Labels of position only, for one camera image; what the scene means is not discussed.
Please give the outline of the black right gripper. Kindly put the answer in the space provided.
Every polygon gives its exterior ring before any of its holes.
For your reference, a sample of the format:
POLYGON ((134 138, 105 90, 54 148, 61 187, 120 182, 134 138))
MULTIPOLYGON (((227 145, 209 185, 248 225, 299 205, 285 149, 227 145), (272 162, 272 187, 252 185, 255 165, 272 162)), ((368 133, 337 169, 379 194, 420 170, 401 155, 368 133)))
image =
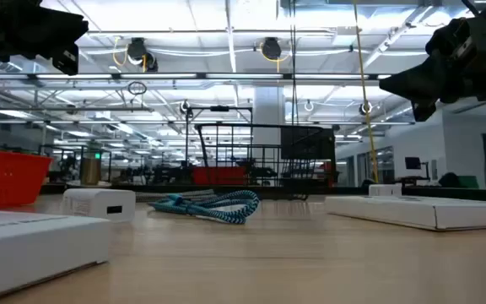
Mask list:
POLYGON ((382 90, 411 100, 416 122, 435 113, 436 99, 486 100, 486 8, 477 11, 469 1, 464 4, 473 16, 452 19, 426 44, 432 66, 422 63, 380 80, 382 90))

